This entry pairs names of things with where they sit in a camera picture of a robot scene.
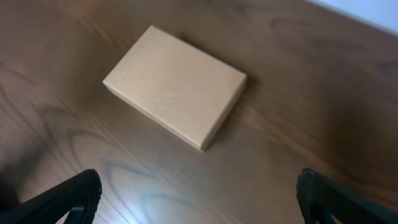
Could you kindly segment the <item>brown cardboard box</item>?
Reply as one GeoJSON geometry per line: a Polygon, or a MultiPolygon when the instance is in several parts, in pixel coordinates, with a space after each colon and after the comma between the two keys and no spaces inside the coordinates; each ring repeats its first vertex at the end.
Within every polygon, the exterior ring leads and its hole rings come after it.
{"type": "Polygon", "coordinates": [[[247,75],[150,26],[103,80],[118,98],[205,151],[247,75]]]}

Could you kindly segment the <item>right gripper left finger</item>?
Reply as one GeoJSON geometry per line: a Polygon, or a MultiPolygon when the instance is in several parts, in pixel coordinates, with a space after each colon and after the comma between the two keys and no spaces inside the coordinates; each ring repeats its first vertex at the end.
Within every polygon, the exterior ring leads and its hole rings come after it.
{"type": "Polygon", "coordinates": [[[87,169],[44,193],[1,212],[1,223],[92,224],[102,194],[99,174],[87,169]]]}

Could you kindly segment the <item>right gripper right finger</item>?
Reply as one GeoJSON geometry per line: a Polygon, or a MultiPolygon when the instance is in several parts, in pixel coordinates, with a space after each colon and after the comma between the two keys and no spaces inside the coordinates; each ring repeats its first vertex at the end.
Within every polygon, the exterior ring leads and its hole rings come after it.
{"type": "Polygon", "coordinates": [[[305,168],[298,176],[296,196],[306,224],[397,223],[397,212],[305,168]]]}

